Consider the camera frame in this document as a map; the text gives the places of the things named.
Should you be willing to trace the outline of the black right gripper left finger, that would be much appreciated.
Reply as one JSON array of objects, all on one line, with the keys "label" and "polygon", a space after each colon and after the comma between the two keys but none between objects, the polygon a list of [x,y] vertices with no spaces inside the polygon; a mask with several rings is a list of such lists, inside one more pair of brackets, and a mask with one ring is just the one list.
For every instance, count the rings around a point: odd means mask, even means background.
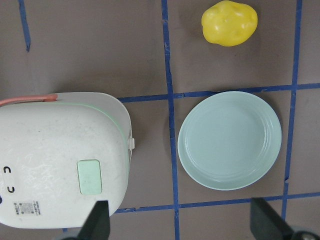
[{"label": "black right gripper left finger", "polygon": [[88,215],[77,240],[108,240],[111,232],[109,203],[99,200]]}]

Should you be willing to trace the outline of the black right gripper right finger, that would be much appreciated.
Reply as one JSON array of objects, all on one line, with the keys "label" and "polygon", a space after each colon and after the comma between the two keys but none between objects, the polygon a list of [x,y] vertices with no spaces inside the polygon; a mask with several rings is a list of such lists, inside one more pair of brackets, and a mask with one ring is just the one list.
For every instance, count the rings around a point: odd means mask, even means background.
[{"label": "black right gripper right finger", "polygon": [[250,202],[250,230],[256,240],[290,240],[292,228],[262,197]]}]

